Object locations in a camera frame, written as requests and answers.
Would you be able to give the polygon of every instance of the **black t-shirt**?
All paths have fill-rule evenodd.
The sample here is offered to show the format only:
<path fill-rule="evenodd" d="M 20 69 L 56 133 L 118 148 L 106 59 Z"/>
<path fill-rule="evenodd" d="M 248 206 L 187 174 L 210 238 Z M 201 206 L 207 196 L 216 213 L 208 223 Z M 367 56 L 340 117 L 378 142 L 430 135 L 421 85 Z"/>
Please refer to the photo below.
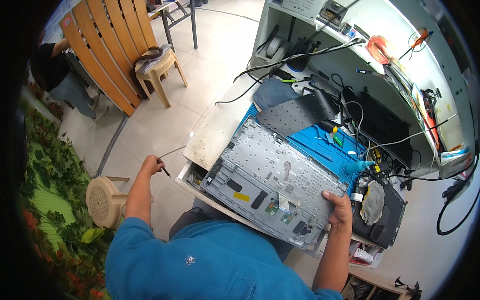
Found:
<path fill-rule="evenodd" d="M 40 87 L 47 92 L 59 85 L 70 70 L 65 53 L 61 52 L 59 55 L 52 57 L 54 46 L 55 44 L 41 45 L 30 61 L 32 75 Z"/>

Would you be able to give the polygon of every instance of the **wooden slatted partition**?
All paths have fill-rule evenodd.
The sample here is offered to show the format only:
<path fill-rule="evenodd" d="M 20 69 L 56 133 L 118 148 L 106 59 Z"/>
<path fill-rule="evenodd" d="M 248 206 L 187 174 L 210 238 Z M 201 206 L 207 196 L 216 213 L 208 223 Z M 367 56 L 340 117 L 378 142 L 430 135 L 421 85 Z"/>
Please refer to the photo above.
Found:
<path fill-rule="evenodd" d="M 102 67 L 97 63 L 82 39 L 82 36 L 78 32 L 78 28 L 73 21 L 72 14 L 70 12 L 62 18 L 60 21 L 60 27 L 70 43 L 70 46 L 75 51 L 75 54 L 78 56 L 86 70 L 90 73 L 90 76 L 92 76 L 92 78 L 105 91 L 105 93 L 107 93 L 127 115 L 131 116 L 135 109 L 120 93 L 110 78 L 105 74 Z"/>
<path fill-rule="evenodd" d="M 92 49 L 96 58 L 110 76 L 112 81 L 121 90 L 121 92 L 127 97 L 135 107 L 140 105 L 140 99 L 136 92 L 128 85 L 127 80 L 122 76 L 120 70 L 117 68 L 112 58 L 108 54 L 107 49 L 102 43 L 102 40 L 98 36 L 95 26 L 92 23 L 90 14 L 88 13 L 86 3 L 80 1 L 73 8 L 73 15 L 77 20 L 78 26 L 82 31 L 88 45 Z"/>
<path fill-rule="evenodd" d="M 102 34 L 102 38 L 107 45 L 110 53 L 113 56 L 113 59 L 117 62 L 118 66 L 120 67 L 123 75 L 127 78 L 130 84 L 134 87 L 135 91 L 136 86 L 133 83 L 132 78 L 129 75 L 130 70 L 132 69 L 132 65 L 129 62 L 128 58 L 123 53 L 122 47 L 119 44 L 115 34 L 113 32 L 112 26 L 110 26 L 110 21 L 105 14 L 105 9 L 103 8 L 103 4 L 101 1 L 98 0 L 87 0 L 88 7 L 90 8 L 90 12 L 92 13 L 93 19 L 95 20 L 96 26 L 98 30 Z"/>
<path fill-rule="evenodd" d="M 137 14 L 133 10 L 132 0 L 120 0 L 120 5 L 123 16 L 125 17 L 125 22 L 127 22 L 128 29 L 132 34 L 133 42 L 137 47 L 137 51 L 140 55 L 143 55 L 148 48 L 142 33 L 142 29 L 138 23 Z"/>
<path fill-rule="evenodd" d="M 117 0 L 105 0 L 105 6 L 123 50 L 127 54 L 130 63 L 133 63 L 143 52 L 139 54 L 137 48 L 135 48 L 132 38 L 130 37 L 130 32 L 121 15 Z"/>
<path fill-rule="evenodd" d="M 150 24 L 150 18 L 148 17 L 147 7 L 144 0 L 133 0 L 135 4 L 135 10 L 137 11 L 138 22 L 144 33 L 147 47 L 157 46 L 155 35 L 153 34 L 152 25 Z"/>

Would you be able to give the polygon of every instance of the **hand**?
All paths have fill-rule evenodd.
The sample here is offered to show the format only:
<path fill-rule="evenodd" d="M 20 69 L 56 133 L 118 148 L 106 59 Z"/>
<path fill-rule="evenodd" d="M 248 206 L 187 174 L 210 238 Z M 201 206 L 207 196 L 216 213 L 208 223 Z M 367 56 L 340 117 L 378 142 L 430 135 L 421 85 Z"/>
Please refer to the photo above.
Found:
<path fill-rule="evenodd" d="M 335 211 L 333 215 L 328 220 L 328 223 L 335 227 L 339 224 L 347 224 L 348 226 L 352 226 L 352 204 L 350 203 L 350 198 L 348 197 L 347 193 L 340 198 L 332 192 L 323 191 L 322 196 L 330 201 L 331 203 L 335 204 Z"/>
<path fill-rule="evenodd" d="M 145 174 L 153 176 L 155 173 L 161 172 L 162 168 L 165 168 L 165 163 L 163 162 L 163 160 L 161 160 L 158 156 L 149 155 L 142 164 L 139 173 L 143 172 Z"/>

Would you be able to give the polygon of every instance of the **blue shirt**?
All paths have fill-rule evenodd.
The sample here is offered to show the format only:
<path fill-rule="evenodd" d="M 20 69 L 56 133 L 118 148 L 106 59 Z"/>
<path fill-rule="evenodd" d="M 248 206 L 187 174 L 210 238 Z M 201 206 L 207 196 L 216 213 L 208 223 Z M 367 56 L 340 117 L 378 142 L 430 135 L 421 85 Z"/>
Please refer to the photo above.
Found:
<path fill-rule="evenodd" d="M 342 300 L 337 291 L 312 292 L 268 240 L 229 221 L 188 225 L 164 243 L 143 220 L 129 217 L 105 269 L 113 299 Z"/>

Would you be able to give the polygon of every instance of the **cardboard box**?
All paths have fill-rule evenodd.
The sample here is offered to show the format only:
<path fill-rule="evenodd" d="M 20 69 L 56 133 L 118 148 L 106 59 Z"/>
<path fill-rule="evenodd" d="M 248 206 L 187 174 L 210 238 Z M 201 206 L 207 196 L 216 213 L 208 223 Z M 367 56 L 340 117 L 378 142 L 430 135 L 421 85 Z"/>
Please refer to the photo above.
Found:
<path fill-rule="evenodd" d="M 283 0 L 282 6 L 315 20 L 326 0 Z"/>

